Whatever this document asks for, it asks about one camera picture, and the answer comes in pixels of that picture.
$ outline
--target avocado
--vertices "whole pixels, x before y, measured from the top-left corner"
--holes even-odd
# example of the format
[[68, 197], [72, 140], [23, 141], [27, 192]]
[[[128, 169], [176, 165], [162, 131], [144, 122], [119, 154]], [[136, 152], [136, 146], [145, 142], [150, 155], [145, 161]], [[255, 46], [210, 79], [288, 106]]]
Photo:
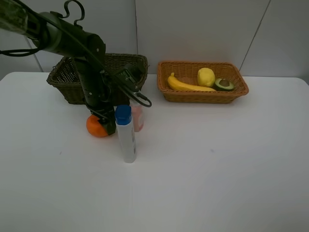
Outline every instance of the avocado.
[[233, 91], [234, 85], [226, 79], [218, 78], [214, 82], [213, 88], [217, 91]]

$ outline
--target bottle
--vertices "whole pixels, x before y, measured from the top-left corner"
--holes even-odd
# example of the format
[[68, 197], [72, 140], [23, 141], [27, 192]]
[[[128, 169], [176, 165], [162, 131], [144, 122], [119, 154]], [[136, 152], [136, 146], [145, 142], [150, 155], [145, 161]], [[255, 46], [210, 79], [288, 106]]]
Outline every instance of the bottle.
[[131, 106], [117, 106], [115, 111], [115, 120], [124, 160], [126, 163], [133, 163], [136, 159], [136, 143], [133, 130]]
[[130, 106], [133, 114], [134, 131], [139, 132], [144, 126], [144, 115], [142, 105], [134, 100], [130, 100]]

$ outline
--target banana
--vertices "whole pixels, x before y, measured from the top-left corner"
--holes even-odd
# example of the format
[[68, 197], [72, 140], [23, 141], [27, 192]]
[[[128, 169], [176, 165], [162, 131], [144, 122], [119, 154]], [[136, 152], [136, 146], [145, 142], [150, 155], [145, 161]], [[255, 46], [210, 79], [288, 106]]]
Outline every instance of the banana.
[[172, 73], [168, 77], [168, 84], [169, 87], [173, 90], [189, 90], [189, 91], [215, 91], [213, 88], [209, 87], [202, 87], [202, 86], [194, 86], [194, 85], [189, 85], [184, 82], [181, 82], [177, 80], [176, 77], [174, 77], [174, 73]]

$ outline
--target pink bottle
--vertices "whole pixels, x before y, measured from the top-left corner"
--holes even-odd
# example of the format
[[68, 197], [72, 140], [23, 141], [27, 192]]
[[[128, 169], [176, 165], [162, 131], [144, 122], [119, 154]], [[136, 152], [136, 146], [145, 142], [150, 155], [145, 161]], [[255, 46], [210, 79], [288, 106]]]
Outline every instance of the pink bottle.
[[134, 131], [139, 132], [144, 126], [142, 105], [136, 101], [130, 100], [130, 106], [132, 109]]

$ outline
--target white wall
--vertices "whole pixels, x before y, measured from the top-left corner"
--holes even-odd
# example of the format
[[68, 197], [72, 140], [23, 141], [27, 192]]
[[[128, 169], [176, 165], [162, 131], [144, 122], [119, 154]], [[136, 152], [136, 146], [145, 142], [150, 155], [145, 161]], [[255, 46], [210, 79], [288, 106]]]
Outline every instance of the white wall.
[[[24, 36], [0, 29], [0, 50], [29, 49]], [[0, 55], [0, 80], [12, 72], [40, 72], [34, 55], [28, 57], [7, 57]]]
[[268, 0], [136, 0], [138, 49], [161, 60], [230, 61], [240, 67]]
[[241, 68], [243, 75], [309, 81], [309, 1], [272, 0]]

